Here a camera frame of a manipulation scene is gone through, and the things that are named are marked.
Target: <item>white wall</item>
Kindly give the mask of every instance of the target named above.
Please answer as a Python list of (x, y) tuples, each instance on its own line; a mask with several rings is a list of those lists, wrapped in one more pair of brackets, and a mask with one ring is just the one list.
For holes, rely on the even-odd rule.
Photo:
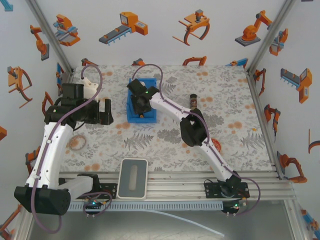
[[(293, 6), (280, 30), (288, 28), (288, 39), (278, 56), (265, 54), (258, 69), (266, 68), (265, 91), (260, 100), (265, 106), (281, 111), (275, 148), (281, 154), (297, 158), (308, 182), (294, 184), (298, 200), (316, 221), (320, 221), (320, 154), (319, 147), (308, 154), (308, 129), (311, 129), (311, 142), (320, 140), (320, 27), (318, 10), (320, 1), (301, 2)], [(309, 98), (299, 103), (299, 92), (295, 87), (280, 80), (281, 68), (300, 75), (306, 68), (312, 73)], [(294, 166), (286, 168), (286, 176), (298, 175)]]
[[(47, 91), (53, 100), (58, 96), (56, 85), (56, 64), (58, 58), (50, 48), (50, 57), (41, 61), (36, 47), (36, 38), (30, 33), (30, 25), (39, 27), (27, 3), (10, 0), (12, 12), (5, 12), (0, 6), (0, 126), (7, 130), (7, 136), (0, 141), (0, 224), (17, 208), (14, 198), (16, 186), (24, 186), (28, 171), (25, 154), (35, 150), (42, 141), (44, 116), (42, 101)], [(47, 38), (40, 33), (44, 43)], [(25, 91), (31, 102), (19, 109), (25, 100), (18, 93), (8, 93), (7, 67), (20, 66), (24, 69), (33, 86)]]
[[(190, 57), (207, 56), (206, 65), (226, 65), (233, 60), (256, 54), (261, 42), (243, 47), (235, 42), (248, 25), (253, 25), (256, 14), (262, 10), (273, 20), (282, 0), (184, 0), (184, 1), (111, 1), (95, 0), (41, 0), (38, 1), (48, 22), (53, 24), (57, 14), (68, 17), (78, 28), (81, 40), (73, 46), (61, 46), (73, 68), (88, 58), (98, 65), (130, 65), (138, 58), (145, 63), (182, 65)], [(178, 21), (202, 9), (210, 18), (210, 30), (204, 40), (189, 36), (187, 46), (172, 36), (183, 39), (186, 27)], [(121, 25), (121, 12), (133, 12), (148, 25), (148, 35), (133, 33), (116, 40), (110, 46), (99, 38)], [(263, 39), (267, 26), (262, 24), (258, 36)]]

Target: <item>cable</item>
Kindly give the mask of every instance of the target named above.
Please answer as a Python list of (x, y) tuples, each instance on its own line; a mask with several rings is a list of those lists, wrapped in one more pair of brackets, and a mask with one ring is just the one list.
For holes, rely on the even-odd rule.
[[(111, 205), (112, 203), (112, 195), (106, 191), (99, 191), (99, 192), (92, 192), (92, 193), (85, 193), (85, 194), (82, 194), (81, 197), (87, 197), (87, 196), (92, 196), (92, 195), (101, 195), (101, 194), (104, 194), (104, 195), (108, 195), (108, 197), (110, 198), (109, 199), (109, 202), (108, 202), (108, 205), (102, 209), (100, 212), (98, 212), (97, 214), (94, 214), (94, 216), (99, 216), (101, 214), (103, 214)], [(86, 206), (90, 205), (90, 203), (86, 203), (83, 205), (83, 208), (82, 208), (82, 211), (87, 214), (86, 212)]]
[(39, 220), (38, 216), (37, 216), (37, 213), (36, 213), (36, 208), (35, 208), (35, 197), (36, 197), (36, 189), (37, 189), (37, 185), (38, 185), (38, 181), (39, 181), (39, 177), (40, 177), (40, 171), (41, 171), (41, 167), (44, 163), (44, 159), (46, 157), (46, 153), (47, 153), (47, 150), (48, 150), (48, 147), (49, 147), (49, 142), (52, 141), (52, 138), (57, 130), (57, 128), (60, 126), (61, 122), (66, 119), (68, 116), (70, 116), (71, 114), (73, 114), (74, 112), (78, 111), (79, 109), (83, 108), (84, 106), (86, 106), (87, 104), (89, 104), (92, 100), (94, 100), (96, 98), (96, 96), (99, 94), (99, 92), (101, 91), (101, 88), (102, 88), (102, 83), (103, 83), (103, 76), (102, 76), (102, 73), (100, 71), (100, 69), (93, 65), (93, 64), (88, 64), (87, 66), (85, 66), (82, 71), (81, 71), (81, 79), (84, 78), (84, 71), (85, 69), (87, 69), (88, 67), (93, 67), (97, 70), (97, 72), (99, 73), (100, 75), (100, 83), (96, 89), (96, 93), (87, 101), (85, 101), (84, 103), (82, 103), (81, 105), (77, 106), (76, 108), (72, 109), (71, 111), (67, 112), (65, 115), (63, 115), (59, 121), (54, 125), (52, 131), (50, 132), (49, 134), (49, 137), (48, 137), (48, 140), (44, 146), (44, 149), (43, 149), (43, 152), (42, 152), (42, 155), (41, 155), (41, 158), (40, 158), (40, 162), (39, 162), (39, 165), (38, 165), (38, 168), (36, 170), (36, 176), (38, 178), (35, 178), (34, 179), (34, 183), (33, 183), (33, 188), (32, 188), (32, 192), (31, 192), (31, 202), (30, 202), (30, 205), (31, 205), (31, 212), (32, 212), (32, 215), (34, 217), (34, 220), (35, 222), (37, 223), (37, 225), (43, 229), (44, 231), (46, 231), (47, 233), (49, 234), (56, 234), (57, 232), (60, 231), (61, 227), (62, 227), (62, 217), (59, 215), (59, 225), (57, 227), (56, 230), (51, 230), (49, 228), (47, 228), (46, 226), (44, 226), (42, 224), (42, 222)]
[[(164, 72), (162, 71), (162, 69), (161, 69), (158, 65), (152, 64), (152, 63), (148, 63), (148, 64), (146, 64), (146, 65), (140, 66), (140, 67), (134, 72), (134, 74), (133, 74), (133, 76), (132, 76), (132, 79), (135, 78), (135, 75), (137, 74), (137, 72), (138, 72), (141, 68), (146, 67), (146, 66), (154, 66), (154, 67), (158, 68), (158, 69), (160, 70), (160, 72), (161, 72), (160, 83), (159, 83), (159, 93), (160, 93), (160, 96), (161, 96), (162, 100), (163, 100), (164, 102), (168, 103), (170, 106), (174, 107), (175, 109), (177, 109), (177, 110), (179, 110), (179, 111), (182, 111), (181, 108), (175, 106), (173, 103), (167, 101), (167, 100), (164, 98), (164, 96), (163, 96), (163, 94), (162, 94), (162, 81), (163, 81), (163, 77), (164, 77)], [(226, 167), (226, 166), (224, 165), (223, 161), (220, 159), (220, 157), (219, 157), (218, 154), (216, 153), (216, 151), (215, 151), (210, 145), (208, 145), (208, 143), (209, 143), (209, 141), (210, 141), (210, 134), (209, 134), (208, 126), (207, 126), (206, 122), (204, 121), (204, 119), (203, 119), (202, 117), (200, 117), (198, 114), (194, 113), (194, 112), (183, 111), (183, 113), (191, 114), (191, 115), (193, 115), (193, 116), (196, 116), (198, 119), (200, 119), (200, 121), (202, 122), (202, 124), (203, 124), (203, 126), (204, 126), (204, 128), (205, 128), (205, 132), (206, 132), (206, 136), (207, 136), (207, 142), (204, 142), (204, 143), (209, 147), (209, 149), (213, 152), (213, 154), (214, 154), (215, 157), (218, 159), (218, 161), (220, 162), (220, 164), (221, 164), (229, 173), (231, 173), (232, 175), (234, 175), (235, 177), (237, 177), (237, 178), (239, 178), (239, 179), (251, 181), (251, 182), (253, 182), (253, 183), (256, 185), (256, 187), (257, 187), (257, 189), (258, 189), (258, 198), (257, 198), (255, 204), (254, 204), (253, 207), (250, 208), (248, 211), (243, 211), (243, 212), (239, 213), (238, 215), (243, 215), (243, 214), (246, 214), (246, 213), (249, 213), (250, 211), (252, 211), (252, 210), (258, 205), (258, 203), (260, 202), (260, 198), (261, 198), (261, 189), (260, 189), (258, 183), (257, 183), (256, 181), (254, 181), (253, 179), (249, 178), (249, 177), (241, 177), (241, 176), (239, 176), (238, 174), (236, 174), (236, 173), (234, 173), (233, 171), (231, 171), (228, 167)]]
[(209, 133), (209, 129), (208, 129), (208, 126), (207, 126), (205, 120), (204, 120), (201, 116), (199, 116), (198, 114), (196, 114), (196, 113), (194, 113), (194, 112), (182, 111), (181, 108), (179, 108), (179, 107), (177, 107), (176, 105), (174, 105), (173, 103), (167, 101), (167, 100), (165, 99), (165, 97), (163, 96), (163, 94), (162, 94), (162, 81), (163, 81), (163, 78), (164, 78), (164, 72), (162, 71), (162, 69), (161, 69), (158, 65), (153, 64), (153, 63), (148, 63), (148, 64), (146, 64), (146, 65), (140, 66), (137, 70), (135, 70), (135, 72), (134, 72), (134, 74), (133, 74), (133, 76), (132, 76), (132, 80), (135, 79), (135, 75), (137, 74), (137, 72), (138, 72), (141, 68), (146, 67), (146, 66), (154, 66), (154, 67), (158, 68), (158, 69), (160, 70), (160, 72), (161, 72), (160, 83), (159, 83), (159, 93), (160, 93), (160, 97), (162, 98), (162, 100), (163, 100), (164, 102), (166, 102), (167, 104), (169, 104), (170, 106), (172, 106), (172, 107), (174, 107), (175, 109), (177, 109), (178, 111), (183, 112), (184, 114), (193, 115), (193, 116), (197, 117), (197, 118), (201, 121), (201, 123), (203, 124), (203, 126), (204, 126), (204, 128), (205, 128), (205, 132), (206, 132), (206, 136), (207, 136), (207, 141), (205, 141), (204, 143), (205, 143), (205, 144), (208, 144), (209, 141), (210, 141), (210, 133)]
[(220, 235), (220, 236), (222, 236), (222, 237), (225, 236), (223, 233), (218, 232), (218, 231), (216, 231), (216, 230), (213, 230), (213, 229), (211, 229), (211, 228), (209, 228), (209, 227), (207, 227), (207, 226), (204, 226), (204, 225), (202, 225), (202, 224), (200, 224), (200, 223), (197, 223), (197, 222), (195, 222), (195, 221), (192, 221), (192, 220), (189, 220), (189, 219), (180, 217), (180, 216), (176, 216), (176, 215), (173, 215), (173, 214), (170, 214), (170, 213), (166, 213), (166, 212), (163, 212), (163, 211), (155, 211), (155, 210), (143, 210), (142, 212), (153, 213), (153, 214), (161, 214), (161, 215), (165, 215), (165, 216), (168, 216), (168, 217), (171, 217), (171, 218), (179, 219), (179, 220), (185, 221), (185, 222), (187, 222), (187, 223), (196, 225), (196, 226), (198, 226), (198, 227), (200, 227), (200, 228), (203, 228), (203, 229), (205, 229), (205, 230), (208, 230), (208, 231), (210, 231), (210, 232), (212, 232), (212, 233), (214, 233), (214, 234), (218, 234), (218, 235)]
[(78, 126), (75, 129), (73, 129), (73, 131), (75, 132), (75, 131), (79, 130), (83, 125), (85, 125), (85, 122), (83, 122), (80, 126)]
[(57, 106), (60, 102), (61, 102), (61, 97), (58, 97), (58, 99), (55, 100), (54, 105)]

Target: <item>black bracket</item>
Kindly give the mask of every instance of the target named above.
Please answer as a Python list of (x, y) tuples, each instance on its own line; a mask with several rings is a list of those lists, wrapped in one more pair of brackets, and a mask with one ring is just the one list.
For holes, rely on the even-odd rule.
[[(117, 197), (117, 187), (118, 187), (117, 183), (100, 183), (99, 184), (99, 190), (98, 191), (94, 191), (94, 192), (107, 192), (107, 193), (111, 194), (112, 199), (115, 199)], [(80, 196), (77, 199), (85, 199), (85, 198), (87, 198), (87, 197), (86, 196)], [(101, 194), (100, 196), (98, 196), (95, 199), (96, 200), (109, 199), (109, 196), (106, 195), (106, 194)]]
[(233, 196), (226, 196), (222, 190), (222, 183), (221, 182), (205, 182), (204, 189), (205, 189), (205, 196), (207, 199), (225, 199), (225, 198), (233, 198), (233, 199), (242, 199), (242, 198), (249, 198), (249, 188), (246, 182), (240, 182), (236, 192)]

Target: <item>floral tablecloth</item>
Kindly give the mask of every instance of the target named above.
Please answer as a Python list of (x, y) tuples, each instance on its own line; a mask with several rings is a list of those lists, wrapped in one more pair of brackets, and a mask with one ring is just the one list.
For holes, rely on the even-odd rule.
[[(81, 83), (82, 66), (75, 70), (73, 83)], [(103, 74), (99, 94), (100, 110), (104, 99), (111, 99), (111, 125), (85, 124), (73, 132), (65, 149), (61, 171), (118, 172), (123, 158), (148, 160), (151, 172), (210, 171), (200, 153), (181, 139), (180, 126), (157, 112), (157, 123), (127, 122), (127, 84), (137, 66), (99, 66)], [(162, 66), (163, 93), (176, 103), (190, 107), (190, 94), (198, 96), (198, 108), (209, 127), (210, 137), (221, 144), (221, 155), (236, 171), (272, 170), (264, 137), (244, 69), (229, 66)], [(93, 68), (84, 76), (99, 83)], [(160, 72), (146, 66), (138, 78), (157, 78)]]

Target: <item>black object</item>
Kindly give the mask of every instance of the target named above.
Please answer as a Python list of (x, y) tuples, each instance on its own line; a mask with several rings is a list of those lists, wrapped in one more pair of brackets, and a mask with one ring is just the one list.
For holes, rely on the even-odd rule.
[[(109, 194), (111, 194), (112, 199), (115, 199), (117, 197), (117, 183), (100, 183), (99, 184), (99, 191), (94, 191), (95, 192), (107, 192)], [(87, 198), (87, 196), (80, 196), (77, 199), (85, 199)], [(106, 194), (101, 194), (100, 196), (98, 196), (97, 198), (95, 198), (96, 200), (100, 200), (100, 199), (109, 199), (109, 196)]]
[(111, 100), (104, 100), (104, 112), (100, 112), (100, 124), (110, 125), (114, 122), (114, 118), (111, 114)]
[[(63, 83), (62, 88), (62, 97), (55, 102), (55, 105), (50, 106), (46, 111), (44, 118), (46, 124), (58, 122), (63, 115), (88, 100), (84, 98), (83, 84)], [(99, 112), (99, 102), (93, 100), (68, 116), (61, 124), (68, 124), (73, 129), (75, 129), (77, 121), (85, 122), (86, 124), (110, 125), (114, 121), (111, 114), (111, 100), (106, 99), (104, 103), (105, 112)]]
[[(14, 197), (22, 206), (31, 213), (31, 192), (32, 187), (17, 186)], [(69, 208), (71, 201), (70, 193), (67, 189), (46, 189), (37, 188), (35, 190), (34, 207), (39, 214), (64, 215)]]
[(131, 81), (127, 88), (131, 91), (130, 96), (132, 101), (132, 107), (135, 114), (143, 115), (144, 113), (151, 111), (150, 99), (152, 96), (159, 92), (159, 90), (151, 86), (148, 89), (141, 84), (138, 79)]
[(63, 178), (63, 177), (59, 177), (58, 182), (59, 182), (59, 186), (60, 186), (60, 185), (62, 185), (62, 184), (65, 184), (65, 183), (66, 183), (66, 179), (65, 179), (65, 178)]
[(249, 188), (246, 182), (240, 182), (235, 188), (234, 194), (231, 196), (226, 196), (224, 192), (222, 192), (223, 183), (226, 182), (205, 182), (204, 189), (205, 189), (205, 196), (207, 199), (225, 199), (225, 198), (235, 198), (235, 199), (242, 199), (249, 198)]
[(239, 207), (237, 207), (237, 206), (240, 206), (239, 200), (223, 201), (222, 204), (223, 204), (223, 210), (221, 211), (224, 213), (236, 214), (239, 211)]
[[(202, 119), (204, 118), (201, 111), (197, 108), (190, 112), (199, 115)], [(202, 142), (207, 138), (205, 126), (198, 117), (191, 114), (182, 118), (180, 130), (182, 140), (190, 147), (202, 146)]]

